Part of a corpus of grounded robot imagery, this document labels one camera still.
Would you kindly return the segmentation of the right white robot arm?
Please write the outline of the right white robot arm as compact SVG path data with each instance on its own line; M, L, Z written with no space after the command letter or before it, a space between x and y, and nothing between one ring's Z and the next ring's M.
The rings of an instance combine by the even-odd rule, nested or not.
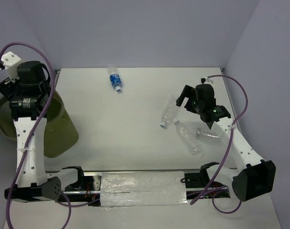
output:
M210 130L215 132L222 143L227 145L226 155L231 156L235 168L224 166L225 160L211 162L200 168L200 182L209 187L218 182L228 187L230 197L242 202L272 191L276 173L275 164L264 160L253 150L242 133L235 127L231 114L223 105L218 105L214 89L209 84L196 87L185 85L176 105L188 101L185 109L200 116Z

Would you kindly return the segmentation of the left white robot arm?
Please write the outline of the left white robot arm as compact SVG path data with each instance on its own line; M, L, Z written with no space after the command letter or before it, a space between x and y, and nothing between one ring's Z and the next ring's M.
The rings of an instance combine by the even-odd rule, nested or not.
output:
M17 139L17 173L4 196L18 202L57 200L67 187L82 189L86 178L80 166L47 173L44 160L66 152L79 135L61 97L51 89L47 67L28 61L16 69L15 82L0 82Z

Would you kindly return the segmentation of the blue label plastic bottle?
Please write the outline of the blue label plastic bottle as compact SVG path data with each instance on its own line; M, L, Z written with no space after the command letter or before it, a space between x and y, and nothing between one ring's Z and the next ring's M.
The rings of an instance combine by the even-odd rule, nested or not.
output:
M107 67L107 73L109 76L111 86L114 88L114 90L117 93L121 93L122 92L122 81L121 81L118 69L115 66L109 65Z

